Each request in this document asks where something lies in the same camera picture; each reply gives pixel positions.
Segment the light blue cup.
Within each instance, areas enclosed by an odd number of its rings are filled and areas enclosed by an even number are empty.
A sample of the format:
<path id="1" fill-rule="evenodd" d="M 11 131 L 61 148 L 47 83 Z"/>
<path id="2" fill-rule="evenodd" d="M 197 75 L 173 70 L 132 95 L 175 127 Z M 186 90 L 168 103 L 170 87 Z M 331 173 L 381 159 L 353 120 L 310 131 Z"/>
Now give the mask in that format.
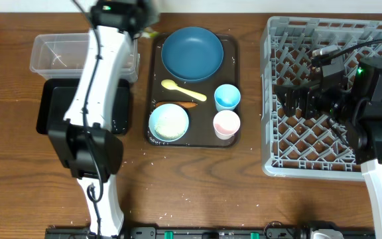
<path id="1" fill-rule="evenodd" d="M 241 93 L 234 85 L 222 84 L 214 92 L 214 101 L 217 111 L 234 111 L 241 101 Z"/>

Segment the pink cup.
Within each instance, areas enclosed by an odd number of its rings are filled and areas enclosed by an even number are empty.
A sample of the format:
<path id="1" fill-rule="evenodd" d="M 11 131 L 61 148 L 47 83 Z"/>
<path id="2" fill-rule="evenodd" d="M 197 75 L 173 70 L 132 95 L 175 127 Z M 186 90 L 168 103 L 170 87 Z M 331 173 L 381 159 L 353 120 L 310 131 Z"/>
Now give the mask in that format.
<path id="1" fill-rule="evenodd" d="M 213 119 L 213 127 L 219 139 L 227 140 L 238 132 L 241 126 L 239 116 L 231 110 L 218 112 Z"/>

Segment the orange carrot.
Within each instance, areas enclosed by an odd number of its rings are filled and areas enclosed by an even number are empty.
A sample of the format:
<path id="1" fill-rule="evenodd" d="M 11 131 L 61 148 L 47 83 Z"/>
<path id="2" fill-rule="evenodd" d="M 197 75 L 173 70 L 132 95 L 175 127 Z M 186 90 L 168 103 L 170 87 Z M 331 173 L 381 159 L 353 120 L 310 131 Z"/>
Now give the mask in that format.
<path id="1" fill-rule="evenodd" d="M 196 102 L 157 102 L 155 104 L 155 107 L 157 108 L 165 104 L 175 104 L 186 109 L 194 108 L 198 105 Z"/>

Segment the dark blue plate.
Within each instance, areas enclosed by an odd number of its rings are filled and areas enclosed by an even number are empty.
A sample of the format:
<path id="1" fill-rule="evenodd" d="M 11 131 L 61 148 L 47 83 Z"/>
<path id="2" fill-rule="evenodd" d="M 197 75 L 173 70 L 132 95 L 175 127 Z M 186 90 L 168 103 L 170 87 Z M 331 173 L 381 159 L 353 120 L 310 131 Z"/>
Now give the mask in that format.
<path id="1" fill-rule="evenodd" d="M 223 57 L 221 40 L 202 27 L 185 27 L 173 32 L 161 50 L 164 67 L 185 82 L 208 79 L 220 68 Z"/>

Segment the yellow plastic spoon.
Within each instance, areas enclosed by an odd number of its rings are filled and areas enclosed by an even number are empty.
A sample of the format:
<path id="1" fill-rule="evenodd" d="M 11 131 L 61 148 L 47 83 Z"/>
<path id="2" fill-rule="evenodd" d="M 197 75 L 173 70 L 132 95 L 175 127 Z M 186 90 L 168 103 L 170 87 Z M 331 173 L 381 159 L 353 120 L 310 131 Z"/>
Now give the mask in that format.
<path id="1" fill-rule="evenodd" d="M 161 85 L 167 90 L 176 90 L 186 94 L 192 98 L 195 98 L 201 102 L 205 102 L 207 100 L 207 96 L 195 91 L 187 90 L 185 88 L 181 88 L 174 80 L 165 79 L 161 81 Z"/>

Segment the white rice pile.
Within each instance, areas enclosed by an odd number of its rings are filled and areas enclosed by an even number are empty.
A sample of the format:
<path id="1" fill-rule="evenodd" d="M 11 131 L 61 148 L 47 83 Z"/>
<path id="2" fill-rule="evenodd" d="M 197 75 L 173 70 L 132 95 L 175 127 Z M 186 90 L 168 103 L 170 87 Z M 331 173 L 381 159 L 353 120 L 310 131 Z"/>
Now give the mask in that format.
<path id="1" fill-rule="evenodd" d="M 171 141 L 186 131 L 187 118 L 182 115 L 163 114 L 155 123 L 155 132 L 163 140 Z"/>

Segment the light blue bowl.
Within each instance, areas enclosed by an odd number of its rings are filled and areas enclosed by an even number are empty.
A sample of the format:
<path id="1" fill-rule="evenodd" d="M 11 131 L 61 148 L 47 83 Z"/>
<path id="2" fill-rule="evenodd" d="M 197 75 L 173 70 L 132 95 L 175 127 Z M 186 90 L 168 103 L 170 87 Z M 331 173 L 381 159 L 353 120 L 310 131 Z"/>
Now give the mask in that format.
<path id="1" fill-rule="evenodd" d="M 149 117 L 149 131 L 160 141 L 173 142 L 188 131 L 190 120 L 187 111 L 176 104 L 157 107 Z"/>

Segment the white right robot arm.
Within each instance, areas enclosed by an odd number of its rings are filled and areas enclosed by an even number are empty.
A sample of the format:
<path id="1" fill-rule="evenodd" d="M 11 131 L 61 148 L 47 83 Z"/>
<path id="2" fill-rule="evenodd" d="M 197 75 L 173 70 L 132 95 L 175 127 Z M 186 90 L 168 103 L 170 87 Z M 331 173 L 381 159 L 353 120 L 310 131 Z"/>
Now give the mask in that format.
<path id="1" fill-rule="evenodd" d="M 382 58 L 361 58 L 350 90 L 346 80 L 332 62 L 308 83 L 276 85 L 274 93 L 288 117 L 301 110 L 305 119 L 326 115 L 345 127 L 367 185 L 375 236 L 382 238 Z"/>

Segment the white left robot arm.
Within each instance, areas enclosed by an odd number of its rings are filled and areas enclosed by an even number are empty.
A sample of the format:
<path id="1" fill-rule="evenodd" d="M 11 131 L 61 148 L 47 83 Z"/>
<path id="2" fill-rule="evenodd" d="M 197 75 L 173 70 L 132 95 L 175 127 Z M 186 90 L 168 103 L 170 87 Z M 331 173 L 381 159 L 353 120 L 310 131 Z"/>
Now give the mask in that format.
<path id="1" fill-rule="evenodd" d="M 121 69 L 135 36 L 159 20 L 151 0 L 97 1 L 83 13 L 88 52 L 74 98 L 60 123 L 48 129 L 63 167 L 81 186 L 91 218 L 84 238 L 118 238 L 124 222 L 116 186 L 123 144 L 112 132 Z"/>

